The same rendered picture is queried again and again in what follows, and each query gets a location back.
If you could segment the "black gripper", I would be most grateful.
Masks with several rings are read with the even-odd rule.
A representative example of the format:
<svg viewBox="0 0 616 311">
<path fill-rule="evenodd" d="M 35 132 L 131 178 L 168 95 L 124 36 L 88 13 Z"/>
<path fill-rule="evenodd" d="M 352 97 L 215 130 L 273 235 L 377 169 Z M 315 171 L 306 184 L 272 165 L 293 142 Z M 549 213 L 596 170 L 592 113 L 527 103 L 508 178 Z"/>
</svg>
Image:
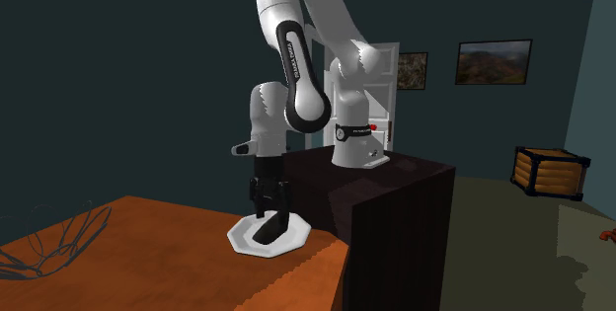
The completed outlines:
<svg viewBox="0 0 616 311">
<path fill-rule="evenodd" d="M 264 193 L 275 193 L 277 210 L 287 216 L 292 202 L 290 184 L 283 181 L 284 162 L 282 156 L 256 157 L 254 159 L 254 178 L 250 180 L 249 199 L 255 206 L 256 217 L 265 216 Z"/>
</svg>

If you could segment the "black wedge-shaped object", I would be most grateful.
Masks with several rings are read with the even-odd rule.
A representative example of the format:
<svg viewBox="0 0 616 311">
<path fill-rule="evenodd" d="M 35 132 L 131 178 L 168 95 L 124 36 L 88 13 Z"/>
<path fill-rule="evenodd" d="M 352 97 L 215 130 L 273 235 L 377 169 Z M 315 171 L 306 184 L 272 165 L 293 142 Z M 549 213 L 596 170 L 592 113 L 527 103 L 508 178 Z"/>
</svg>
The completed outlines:
<svg viewBox="0 0 616 311">
<path fill-rule="evenodd" d="M 262 245 L 269 245 L 288 230 L 289 214 L 278 211 L 268 219 L 254 234 L 253 240 Z"/>
</svg>

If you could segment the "white octagonal plate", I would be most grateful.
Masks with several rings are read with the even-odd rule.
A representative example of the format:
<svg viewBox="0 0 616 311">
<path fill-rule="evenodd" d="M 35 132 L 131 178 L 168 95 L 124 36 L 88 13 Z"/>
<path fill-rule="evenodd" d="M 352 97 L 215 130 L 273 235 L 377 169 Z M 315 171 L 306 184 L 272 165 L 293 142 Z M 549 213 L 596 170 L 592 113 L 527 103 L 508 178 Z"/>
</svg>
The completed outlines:
<svg viewBox="0 0 616 311">
<path fill-rule="evenodd" d="M 239 254 L 269 259 L 303 247 L 311 231 L 311 225 L 293 212 L 289 214 L 287 230 L 272 243 L 263 245 L 253 239 L 263 224 L 275 214 L 275 210 L 267 210 L 263 218 L 258 218 L 256 214 L 242 217 L 227 232 L 228 240 L 234 251 Z"/>
</svg>

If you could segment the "dark robot stand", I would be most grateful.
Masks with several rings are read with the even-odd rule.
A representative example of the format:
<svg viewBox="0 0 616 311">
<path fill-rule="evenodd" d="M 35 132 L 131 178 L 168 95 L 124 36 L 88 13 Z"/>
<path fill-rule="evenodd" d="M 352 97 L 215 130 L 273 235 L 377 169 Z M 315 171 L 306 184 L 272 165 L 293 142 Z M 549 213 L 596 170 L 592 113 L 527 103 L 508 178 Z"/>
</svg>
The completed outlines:
<svg viewBox="0 0 616 311">
<path fill-rule="evenodd" d="M 292 211 L 349 246 L 344 311 L 439 311 L 455 168 L 389 153 L 374 169 L 330 147 L 284 156 Z"/>
</svg>

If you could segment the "orange wooden table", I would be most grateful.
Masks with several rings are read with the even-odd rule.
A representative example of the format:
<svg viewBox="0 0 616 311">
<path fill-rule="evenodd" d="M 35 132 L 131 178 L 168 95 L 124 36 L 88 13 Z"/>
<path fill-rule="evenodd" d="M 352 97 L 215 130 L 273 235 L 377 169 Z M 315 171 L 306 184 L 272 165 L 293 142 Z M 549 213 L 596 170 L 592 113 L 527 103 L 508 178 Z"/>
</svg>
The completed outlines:
<svg viewBox="0 0 616 311">
<path fill-rule="evenodd" d="M 235 214 L 124 196 L 108 226 L 50 276 L 0 279 L 0 311 L 342 311 L 347 244 L 311 231 L 306 244 L 263 259 L 227 239 Z"/>
</svg>

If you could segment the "large framed landscape picture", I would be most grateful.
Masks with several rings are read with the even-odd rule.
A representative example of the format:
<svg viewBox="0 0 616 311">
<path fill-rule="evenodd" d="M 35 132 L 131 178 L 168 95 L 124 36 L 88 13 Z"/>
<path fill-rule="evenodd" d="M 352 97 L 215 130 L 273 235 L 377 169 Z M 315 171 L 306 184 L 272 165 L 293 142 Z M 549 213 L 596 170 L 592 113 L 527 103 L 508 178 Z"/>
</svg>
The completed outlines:
<svg viewBox="0 0 616 311">
<path fill-rule="evenodd" d="M 460 42 L 456 85 L 524 85 L 532 39 Z"/>
</svg>

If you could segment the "small framed wall picture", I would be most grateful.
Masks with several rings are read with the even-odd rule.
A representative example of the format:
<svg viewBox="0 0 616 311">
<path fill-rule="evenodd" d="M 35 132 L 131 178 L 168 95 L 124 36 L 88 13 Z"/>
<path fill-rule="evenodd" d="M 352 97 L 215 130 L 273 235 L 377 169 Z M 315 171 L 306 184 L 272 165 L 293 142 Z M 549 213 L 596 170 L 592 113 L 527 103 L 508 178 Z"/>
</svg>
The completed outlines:
<svg viewBox="0 0 616 311">
<path fill-rule="evenodd" d="M 426 52 L 400 53 L 398 58 L 397 88 L 399 90 L 424 90 L 426 70 Z"/>
</svg>

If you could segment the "wooden crate with black frame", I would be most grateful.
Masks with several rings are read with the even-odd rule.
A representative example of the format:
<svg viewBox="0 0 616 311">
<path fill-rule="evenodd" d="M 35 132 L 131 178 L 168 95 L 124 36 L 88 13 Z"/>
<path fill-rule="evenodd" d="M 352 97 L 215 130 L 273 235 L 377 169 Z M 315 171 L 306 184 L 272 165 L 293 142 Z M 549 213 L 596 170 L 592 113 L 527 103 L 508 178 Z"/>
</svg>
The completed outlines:
<svg viewBox="0 0 616 311">
<path fill-rule="evenodd" d="M 516 146 L 510 181 L 529 196 L 582 201 L 590 162 L 562 148 Z"/>
</svg>

